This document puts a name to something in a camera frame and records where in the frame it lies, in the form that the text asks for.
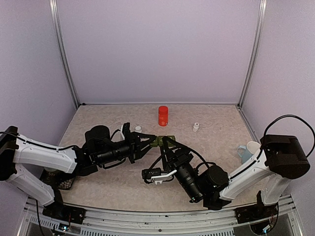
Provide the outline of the green pill organizer box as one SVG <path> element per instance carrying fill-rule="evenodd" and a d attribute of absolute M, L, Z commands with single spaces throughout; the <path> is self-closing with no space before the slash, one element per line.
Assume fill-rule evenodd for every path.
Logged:
<path fill-rule="evenodd" d="M 164 136 L 156 136 L 155 140 L 152 143 L 150 143 L 150 147 L 152 147 L 152 148 L 162 147 L 163 146 L 163 141 L 162 141 L 163 137 Z M 168 135 L 168 138 L 176 141 L 176 138 L 174 135 Z"/>

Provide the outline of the small white pill bottle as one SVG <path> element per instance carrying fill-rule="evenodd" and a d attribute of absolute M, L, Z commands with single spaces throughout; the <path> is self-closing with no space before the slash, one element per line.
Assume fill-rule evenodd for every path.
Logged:
<path fill-rule="evenodd" d="M 142 127 L 141 126 L 136 126 L 135 127 L 135 132 L 142 133 Z"/>

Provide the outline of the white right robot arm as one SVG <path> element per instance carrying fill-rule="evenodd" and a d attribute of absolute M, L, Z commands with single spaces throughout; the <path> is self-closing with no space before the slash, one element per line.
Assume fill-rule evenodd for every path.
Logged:
<path fill-rule="evenodd" d="M 203 202 L 210 210 L 220 210 L 250 186 L 270 177 L 267 187 L 259 191 L 252 214 L 262 218 L 275 205 L 291 180 L 305 175 L 310 163 L 298 139 L 288 135 L 266 135 L 263 146 L 234 172 L 228 174 L 215 163 L 203 161 L 207 169 L 199 174 L 190 164 L 196 153 L 169 137 L 162 138 L 165 152 L 161 154 L 167 174 L 150 177 L 155 184 L 173 176 L 188 194 L 191 203 Z"/>

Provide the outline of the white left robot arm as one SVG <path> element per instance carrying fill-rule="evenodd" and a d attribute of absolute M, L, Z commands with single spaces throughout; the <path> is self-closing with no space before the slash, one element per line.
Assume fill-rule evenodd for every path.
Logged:
<path fill-rule="evenodd" d="M 106 164 L 129 159 L 135 163 L 150 149 L 157 137 L 130 131 L 125 123 L 119 130 L 123 140 L 111 140 L 107 126 L 98 125 L 85 133 L 82 147 L 71 145 L 58 147 L 32 141 L 10 126 L 0 133 L 0 179 L 11 182 L 28 195 L 37 199 L 59 219 L 69 214 L 66 204 L 56 199 L 52 187 L 47 186 L 22 167 L 31 164 L 61 171 L 65 174 L 88 176 Z"/>

